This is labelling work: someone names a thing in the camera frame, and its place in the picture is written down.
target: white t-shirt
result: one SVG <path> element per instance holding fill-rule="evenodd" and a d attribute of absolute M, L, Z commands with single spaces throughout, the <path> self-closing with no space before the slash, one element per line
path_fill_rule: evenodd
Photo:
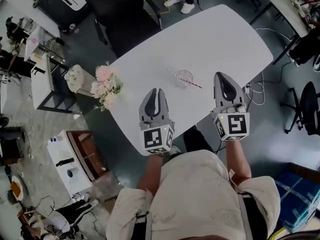
<path fill-rule="evenodd" d="M 242 182 L 239 189 L 260 203 L 268 236 L 280 213 L 274 180 L 263 176 Z M 106 228 L 109 240 L 128 240 L 130 221 L 145 204 L 146 191 L 121 190 Z M 152 240 L 180 240 L 216 235 L 245 240 L 238 195 L 229 183 L 226 167 L 212 152 L 182 154 L 162 167 L 158 191 L 152 200 Z"/>

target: white sneaker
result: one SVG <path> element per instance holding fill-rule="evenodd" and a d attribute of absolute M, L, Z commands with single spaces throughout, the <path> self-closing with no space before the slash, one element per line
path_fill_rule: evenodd
<path fill-rule="evenodd" d="M 84 194 L 83 200 L 84 200 L 86 203 L 88 203 L 88 202 L 89 202 L 89 198 L 90 198 L 90 194 L 89 194 L 88 192 L 86 192 L 86 193 Z"/>
<path fill-rule="evenodd" d="M 181 0 L 167 0 L 167 1 L 165 1 L 164 6 L 170 7 L 170 6 L 172 6 L 176 3 L 180 3 L 180 2 L 181 2 Z"/>
<path fill-rule="evenodd" d="M 177 146 L 172 145 L 171 150 L 169 151 L 170 156 L 177 154 L 177 153 L 181 153 L 180 149 Z"/>
<path fill-rule="evenodd" d="M 90 205 L 92 205 L 93 207 L 97 206 L 99 204 L 99 200 L 94 198 L 90 201 L 89 203 Z"/>
<path fill-rule="evenodd" d="M 183 14 L 188 14 L 193 8 L 195 8 L 194 4 L 184 3 L 180 12 L 182 12 Z"/>

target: flower bouquet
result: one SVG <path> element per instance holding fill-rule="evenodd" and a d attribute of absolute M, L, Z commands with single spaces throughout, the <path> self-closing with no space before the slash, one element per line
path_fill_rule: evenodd
<path fill-rule="evenodd" d="M 110 67 L 108 62 L 95 69 L 97 81 L 92 83 L 90 92 L 94 98 L 99 99 L 101 104 L 100 106 L 95 105 L 95 109 L 104 111 L 112 108 L 116 95 L 123 87 L 123 83 L 117 78 L 117 71 L 118 69 Z"/>

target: black strap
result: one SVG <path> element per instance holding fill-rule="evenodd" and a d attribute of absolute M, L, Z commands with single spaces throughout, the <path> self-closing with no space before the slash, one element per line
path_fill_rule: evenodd
<path fill-rule="evenodd" d="M 256 200 L 254 199 L 252 194 L 248 192 L 242 192 L 241 195 L 243 197 L 243 202 L 249 220 L 253 240 L 268 239 L 267 223 L 258 208 Z"/>

